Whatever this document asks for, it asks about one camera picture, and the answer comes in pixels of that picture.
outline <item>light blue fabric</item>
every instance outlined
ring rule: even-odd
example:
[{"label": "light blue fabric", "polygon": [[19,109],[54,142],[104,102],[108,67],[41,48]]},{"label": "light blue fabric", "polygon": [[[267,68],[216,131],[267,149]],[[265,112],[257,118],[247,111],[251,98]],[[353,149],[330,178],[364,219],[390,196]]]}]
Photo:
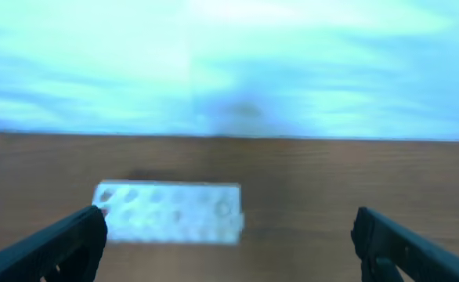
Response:
[{"label": "light blue fabric", "polygon": [[459,140],[459,0],[0,0],[0,131]]}]

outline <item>white perforated block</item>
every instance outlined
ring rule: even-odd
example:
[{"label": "white perforated block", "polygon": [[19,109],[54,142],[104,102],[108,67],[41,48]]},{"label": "white perforated block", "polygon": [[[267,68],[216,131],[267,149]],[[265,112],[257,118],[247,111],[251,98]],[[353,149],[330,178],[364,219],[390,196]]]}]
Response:
[{"label": "white perforated block", "polygon": [[238,184],[107,180],[92,204],[110,242],[237,244],[244,227]]}]

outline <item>wooden table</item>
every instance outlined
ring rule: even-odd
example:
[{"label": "wooden table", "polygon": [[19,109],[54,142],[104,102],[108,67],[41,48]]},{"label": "wooden table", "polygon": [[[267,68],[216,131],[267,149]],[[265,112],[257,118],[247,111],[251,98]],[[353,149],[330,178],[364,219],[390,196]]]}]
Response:
[{"label": "wooden table", "polygon": [[238,247],[109,245],[97,281],[358,281],[376,208],[459,254],[459,143],[0,134],[0,249],[88,205],[102,179],[237,182]]}]

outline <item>plastic sheet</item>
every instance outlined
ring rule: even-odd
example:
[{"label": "plastic sheet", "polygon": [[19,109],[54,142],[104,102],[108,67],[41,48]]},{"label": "plastic sheet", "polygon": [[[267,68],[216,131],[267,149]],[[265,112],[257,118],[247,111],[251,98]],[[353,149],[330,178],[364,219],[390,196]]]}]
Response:
[{"label": "plastic sheet", "polygon": [[0,1],[0,131],[459,140],[459,1]]}]

